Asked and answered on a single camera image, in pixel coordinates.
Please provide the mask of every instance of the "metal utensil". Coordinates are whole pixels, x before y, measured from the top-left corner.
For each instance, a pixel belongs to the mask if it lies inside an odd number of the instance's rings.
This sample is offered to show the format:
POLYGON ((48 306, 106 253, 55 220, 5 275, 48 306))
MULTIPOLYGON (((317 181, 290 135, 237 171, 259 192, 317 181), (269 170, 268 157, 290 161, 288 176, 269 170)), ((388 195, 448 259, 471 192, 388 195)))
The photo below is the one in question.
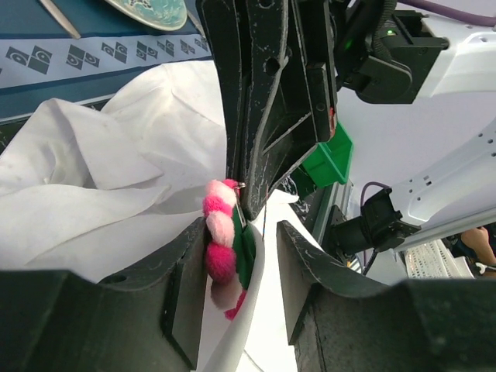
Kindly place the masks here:
POLYGON ((193 26, 200 32, 200 35, 202 37, 205 37, 205 31, 203 30, 203 26, 201 25, 202 23, 189 10, 188 10, 188 18, 191 20, 191 23, 193 23, 193 26))
POLYGON ((58 9, 52 0, 40 0, 41 5, 52 15, 52 17, 61 25, 73 39, 80 39, 81 34, 72 25, 71 21, 58 9))

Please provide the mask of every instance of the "teal plate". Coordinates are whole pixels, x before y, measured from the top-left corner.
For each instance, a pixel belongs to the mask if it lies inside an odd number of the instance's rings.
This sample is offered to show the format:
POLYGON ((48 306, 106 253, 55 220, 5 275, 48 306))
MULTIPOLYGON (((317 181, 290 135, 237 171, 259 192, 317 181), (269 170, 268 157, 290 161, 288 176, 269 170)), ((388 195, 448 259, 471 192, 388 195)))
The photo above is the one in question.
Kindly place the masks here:
POLYGON ((188 20, 184 0, 105 1, 136 21, 162 31, 176 31, 188 20))

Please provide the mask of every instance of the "pink pom-pom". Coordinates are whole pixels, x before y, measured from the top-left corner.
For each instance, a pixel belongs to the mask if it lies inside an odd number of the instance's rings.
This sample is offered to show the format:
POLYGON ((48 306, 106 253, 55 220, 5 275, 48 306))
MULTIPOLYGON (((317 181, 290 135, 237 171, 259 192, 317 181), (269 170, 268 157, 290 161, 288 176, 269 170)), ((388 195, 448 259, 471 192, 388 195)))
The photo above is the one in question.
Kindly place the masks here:
POLYGON ((205 217, 208 217, 212 212, 222 212, 232 218, 232 210, 233 209, 217 195, 207 195, 205 199, 203 199, 203 214, 205 217))
POLYGON ((235 308, 242 293, 243 287, 241 286, 237 275, 235 275, 228 284, 213 282, 210 288, 212 302, 222 311, 235 308))
POLYGON ((228 284, 236 275, 236 252, 233 248, 210 242, 205 254, 205 266, 214 282, 228 284))
POLYGON ((238 298, 238 303, 236 307, 232 308, 231 310, 228 310, 227 312, 224 312, 224 315, 228 320, 233 320, 236 317, 236 315, 238 315, 238 312, 241 309, 241 306, 243 306, 243 303, 245 301, 245 297, 246 297, 246 291, 243 289, 243 292, 238 298))
POLYGON ((211 212, 206 223, 214 242, 221 246, 233 246, 235 232, 231 217, 222 212, 211 212))
POLYGON ((234 190, 235 193, 237 193, 237 195, 239 196, 239 189, 237 188, 238 185, 239 185, 239 182, 237 181, 234 181, 234 180, 231 180, 231 179, 227 179, 227 180, 224 180, 222 181, 225 185, 229 186, 231 189, 234 190))
POLYGON ((210 181, 206 189, 207 195, 218 196, 231 208, 234 208, 238 201, 234 190, 221 181, 210 181))

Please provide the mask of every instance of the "white fabric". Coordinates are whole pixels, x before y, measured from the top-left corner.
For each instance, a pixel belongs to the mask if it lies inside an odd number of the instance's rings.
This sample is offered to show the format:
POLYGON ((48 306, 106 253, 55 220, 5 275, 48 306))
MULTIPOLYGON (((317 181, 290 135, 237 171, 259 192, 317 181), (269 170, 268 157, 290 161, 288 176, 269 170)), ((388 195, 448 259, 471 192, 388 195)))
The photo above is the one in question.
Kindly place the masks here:
POLYGON ((225 164, 212 62, 155 67, 102 112, 44 102, 0 157, 0 268, 100 281, 199 217, 225 164))

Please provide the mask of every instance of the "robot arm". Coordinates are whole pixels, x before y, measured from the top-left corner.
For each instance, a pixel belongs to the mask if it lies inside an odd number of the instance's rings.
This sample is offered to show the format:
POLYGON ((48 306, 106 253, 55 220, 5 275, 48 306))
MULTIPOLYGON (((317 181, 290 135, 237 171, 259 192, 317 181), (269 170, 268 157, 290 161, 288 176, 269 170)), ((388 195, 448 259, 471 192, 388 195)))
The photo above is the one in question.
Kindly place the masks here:
POLYGON ((443 17, 422 19, 432 35, 449 40, 437 57, 418 97, 464 91, 496 91, 496 32, 443 17))
POLYGON ((420 226, 447 205, 483 186, 495 184, 495 140, 496 119, 431 167, 394 185, 391 202, 394 210, 401 212, 401 220, 420 226))
POLYGON ((496 119, 431 167, 368 199, 360 216, 330 226, 322 247, 329 253, 355 254, 401 245, 447 205, 496 184, 495 140, 496 119))

